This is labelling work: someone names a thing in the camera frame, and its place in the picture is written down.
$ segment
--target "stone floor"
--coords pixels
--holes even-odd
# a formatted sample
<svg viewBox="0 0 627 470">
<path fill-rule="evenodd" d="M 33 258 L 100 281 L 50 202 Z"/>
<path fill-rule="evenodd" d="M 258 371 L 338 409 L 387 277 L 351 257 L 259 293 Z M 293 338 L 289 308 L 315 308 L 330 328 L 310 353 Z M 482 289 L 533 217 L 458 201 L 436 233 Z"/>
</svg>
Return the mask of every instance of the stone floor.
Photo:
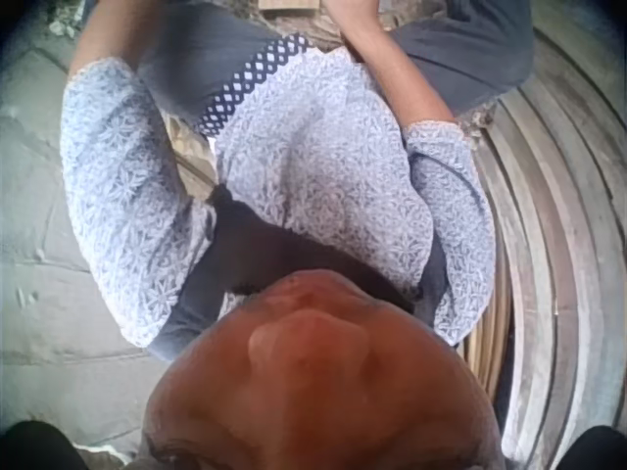
<svg viewBox="0 0 627 470">
<path fill-rule="evenodd" d="M 73 49 L 35 16 L 0 64 L 0 427 L 36 418 L 128 450 L 165 365 L 121 337 L 72 235 L 59 118 Z"/>
</svg>

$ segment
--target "person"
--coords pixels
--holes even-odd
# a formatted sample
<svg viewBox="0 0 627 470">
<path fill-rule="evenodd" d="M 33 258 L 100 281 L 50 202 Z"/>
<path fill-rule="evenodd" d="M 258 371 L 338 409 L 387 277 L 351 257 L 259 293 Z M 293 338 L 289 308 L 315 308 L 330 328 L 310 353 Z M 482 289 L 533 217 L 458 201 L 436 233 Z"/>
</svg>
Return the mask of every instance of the person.
<svg viewBox="0 0 627 470">
<path fill-rule="evenodd" d="M 72 227 L 134 345 L 172 361 L 142 455 L 169 468 L 500 469 L 451 346 L 493 289 L 493 218 L 454 116 L 531 67 L 527 1 L 390 33 L 324 0 L 328 54 L 206 3 L 100 0 L 64 96 Z M 159 109 L 215 139 L 185 193 Z"/>
</svg>

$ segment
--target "sleeve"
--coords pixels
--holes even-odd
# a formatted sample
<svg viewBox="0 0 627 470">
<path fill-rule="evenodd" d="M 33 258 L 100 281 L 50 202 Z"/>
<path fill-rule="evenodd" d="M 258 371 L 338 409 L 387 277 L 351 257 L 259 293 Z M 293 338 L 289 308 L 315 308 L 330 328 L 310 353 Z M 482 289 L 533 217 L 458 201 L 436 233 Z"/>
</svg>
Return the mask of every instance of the sleeve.
<svg viewBox="0 0 627 470">
<path fill-rule="evenodd" d="M 425 201 L 446 258 L 449 287 L 435 330 L 450 345 L 479 321 L 494 287 L 494 221 L 472 152 L 456 124 L 427 121 L 404 129 L 411 184 Z"/>
<path fill-rule="evenodd" d="M 122 334 L 146 347 L 209 247 L 213 210 L 187 195 L 161 115 L 120 59 L 68 84 L 61 155 L 82 255 Z"/>
</svg>

